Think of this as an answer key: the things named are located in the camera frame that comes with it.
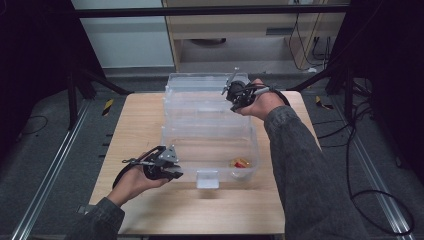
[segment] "gray floor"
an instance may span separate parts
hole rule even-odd
[[[227,39],[227,42],[221,45],[186,41],[181,60],[181,72],[231,72],[234,67],[240,67],[240,71],[249,73],[251,79],[261,77],[266,83],[277,84],[282,88],[295,86],[312,75],[295,68],[288,48],[281,38]],[[167,79],[164,76],[149,76],[110,80],[128,90],[142,92],[163,91]],[[320,96],[324,104],[333,105],[334,101],[341,97],[326,96],[323,91],[325,83],[325,80],[320,81],[302,93],[317,136],[323,136],[343,126],[340,121],[342,117],[337,110],[316,105],[316,96]],[[86,120],[32,228],[33,236],[65,234],[72,223],[81,217],[76,213],[77,208],[89,201],[111,140],[110,135],[114,132],[125,102],[125,96],[113,93],[100,85],[95,87],[97,96],[89,103]],[[105,102],[110,98],[114,99],[111,111],[107,116],[102,116]],[[363,100],[356,97],[355,103]],[[79,98],[79,106],[83,101],[86,100]],[[9,238],[25,214],[66,135],[67,93],[60,92],[40,101],[33,109],[32,115],[43,117],[28,120],[23,132],[29,134],[22,135],[15,144],[8,157],[9,164],[0,172],[0,235],[4,239]],[[424,187],[411,170],[396,167],[395,156],[370,115],[358,122],[357,136],[363,142],[390,193],[404,202],[413,213],[416,225],[415,239],[424,239]],[[345,143],[347,137],[348,132],[342,131],[320,140],[324,154],[328,161],[334,163],[334,171],[338,173],[339,178],[335,181],[346,182],[346,147],[329,146]],[[353,191],[371,188],[354,147],[351,148],[350,159]],[[361,197],[358,202],[361,209],[370,214],[373,220],[390,229],[385,212],[375,197]],[[398,239],[378,230],[365,219],[364,224],[372,239]]]

